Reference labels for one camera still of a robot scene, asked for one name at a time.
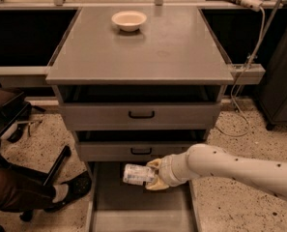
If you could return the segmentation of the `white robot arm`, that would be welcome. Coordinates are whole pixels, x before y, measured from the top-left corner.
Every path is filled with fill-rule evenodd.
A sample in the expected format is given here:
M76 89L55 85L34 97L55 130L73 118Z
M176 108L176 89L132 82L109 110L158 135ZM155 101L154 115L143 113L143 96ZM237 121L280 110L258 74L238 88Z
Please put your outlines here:
M156 170L148 190L177 187L203 177L232 179L287 201L287 162L233 156L224 149L195 144L184 153L149 161Z

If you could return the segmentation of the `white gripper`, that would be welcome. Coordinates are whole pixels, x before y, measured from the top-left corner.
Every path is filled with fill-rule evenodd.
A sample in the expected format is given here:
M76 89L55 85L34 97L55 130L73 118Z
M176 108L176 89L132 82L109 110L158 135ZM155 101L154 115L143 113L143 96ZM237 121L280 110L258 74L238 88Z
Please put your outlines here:
M176 187L196 179L198 175L188 166L188 154L169 155L162 159L153 159L147 166L158 170L159 178L147 183L147 190L163 190Z

